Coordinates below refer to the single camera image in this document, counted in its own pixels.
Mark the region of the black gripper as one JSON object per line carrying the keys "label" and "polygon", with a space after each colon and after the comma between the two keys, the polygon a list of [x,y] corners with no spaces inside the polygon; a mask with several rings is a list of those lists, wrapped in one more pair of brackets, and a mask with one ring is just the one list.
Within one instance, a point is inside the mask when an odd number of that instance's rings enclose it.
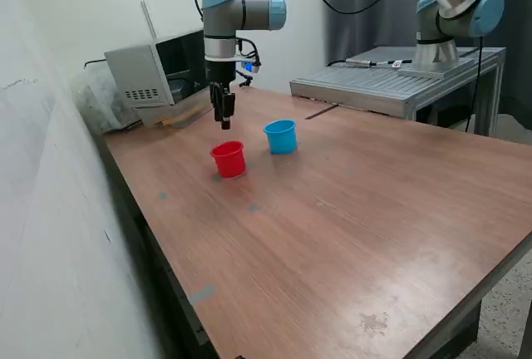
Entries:
{"label": "black gripper", "polygon": [[205,76],[209,83],[214,119],[221,122],[222,130],[229,130],[234,115],[235,94],[221,85],[228,85],[235,80],[235,62],[206,60]]}

